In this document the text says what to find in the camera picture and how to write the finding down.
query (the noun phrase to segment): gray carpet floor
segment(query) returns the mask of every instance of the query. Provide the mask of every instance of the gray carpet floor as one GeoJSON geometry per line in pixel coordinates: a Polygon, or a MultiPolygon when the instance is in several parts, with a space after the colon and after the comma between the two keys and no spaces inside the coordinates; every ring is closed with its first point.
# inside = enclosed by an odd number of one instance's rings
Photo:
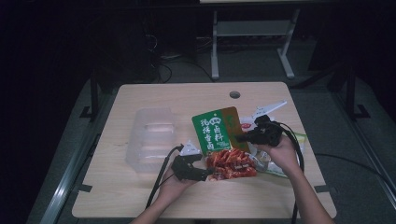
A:
{"type": "MultiPolygon", "coordinates": [[[[277,43],[269,43],[233,53],[220,53],[218,82],[283,81],[288,85],[294,85],[314,74],[308,71],[308,65],[315,41],[291,43],[288,58],[296,75],[295,79],[286,78],[280,60],[277,58],[277,47],[279,47],[277,43]]],[[[212,81],[208,77],[211,71],[208,51],[198,54],[195,61],[180,57],[164,64],[172,70],[169,83],[212,81]]],[[[167,79],[170,76],[170,70],[162,66],[160,74],[163,79],[167,79]]],[[[389,172],[389,176],[396,181],[395,123],[375,99],[371,88],[359,79],[357,79],[356,103],[364,105],[371,117],[351,121],[343,108],[345,90],[339,93],[329,92],[326,89],[329,78],[325,77],[302,90],[290,90],[314,152],[339,156],[375,167],[368,157],[366,147],[361,143],[361,138],[356,134],[356,129],[359,129],[364,134],[364,139],[374,149],[383,167],[389,172]]],[[[100,93],[101,115],[95,120],[96,129],[93,131],[92,122],[79,117],[84,106],[90,105],[89,82],[81,90],[28,223],[39,223],[64,175],[72,154],[83,145],[87,135],[97,134],[104,127],[116,94],[117,90],[114,90],[112,94],[100,93]]],[[[337,209],[336,223],[395,222],[395,204],[384,191],[383,182],[377,175],[350,161],[319,155],[317,155],[317,160],[337,209]]],[[[69,191],[57,223],[128,223],[131,220],[129,218],[78,219],[71,215],[71,209],[78,194],[76,189],[82,183],[89,163],[90,157],[79,171],[75,186],[69,191]]],[[[193,221],[160,219],[158,223],[184,224],[193,223],[193,221]]],[[[290,220],[213,220],[212,223],[283,224],[290,223],[290,220]]]]}

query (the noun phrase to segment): person's hand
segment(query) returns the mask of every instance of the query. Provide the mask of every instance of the person's hand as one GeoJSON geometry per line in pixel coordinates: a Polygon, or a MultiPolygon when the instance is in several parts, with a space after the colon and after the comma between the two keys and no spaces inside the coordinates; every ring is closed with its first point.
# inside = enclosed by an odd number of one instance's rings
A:
{"type": "Polygon", "coordinates": [[[160,192],[158,194],[157,201],[162,201],[163,203],[170,204],[180,197],[180,195],[189,186],[195,184],[198,181],[182,179],[178,180],[174,175],[174,171],[169,165],[168,170],[163,174],[163,180],[165,181],[160,186],[160,192]]]}
{"type": "Polygon", "coordinates": [[[268,153],[271,160],[282,168],[285,175],[290,171],[300,169],[293,143],[285,135],[281,135],[280,143],[277,147],[270,147],[268,145],[255,145],[254,147],[268,153]]]}

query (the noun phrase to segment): plastic container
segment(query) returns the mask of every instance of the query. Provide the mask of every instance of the plastic container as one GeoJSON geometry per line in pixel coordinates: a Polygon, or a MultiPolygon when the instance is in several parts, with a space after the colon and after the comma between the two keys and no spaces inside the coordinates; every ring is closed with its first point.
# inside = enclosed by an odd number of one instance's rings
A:
{"type": "Polygon", "coordinates": [[[126,161],[140,174],[158,174],[164,158],[174,148],[175,119],[169,107],[136,112],[126,161]]]}

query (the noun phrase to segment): package of dried red chili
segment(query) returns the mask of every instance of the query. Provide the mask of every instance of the package of dried red chili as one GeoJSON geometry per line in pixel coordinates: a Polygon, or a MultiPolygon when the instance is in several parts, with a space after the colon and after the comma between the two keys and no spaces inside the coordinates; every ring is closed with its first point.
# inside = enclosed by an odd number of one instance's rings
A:
{"type": "Polygon", "coordinates": [[[213,151],[207,154],[207,168],[213,168],[209,180],[256,176],[255,163],[245,151],[237,148],[213,151]]]}

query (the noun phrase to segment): person's right hand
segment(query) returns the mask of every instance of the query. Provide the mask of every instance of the person's right hand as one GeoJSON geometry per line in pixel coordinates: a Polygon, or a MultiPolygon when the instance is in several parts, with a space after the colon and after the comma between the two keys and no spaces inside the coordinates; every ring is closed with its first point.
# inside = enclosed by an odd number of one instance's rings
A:
{"type": "Polygon", "coordinates": [[[285,135],[281,135],[280,143],[277,145],[277,147],[271,147],[268,145],[255,145],[254,147],[268,153],[268,155],[271,157],[271,160],[277,166],[282,168],[285,175],[287,175],[290,171],[300,169],[293,143],[285,135]]]}

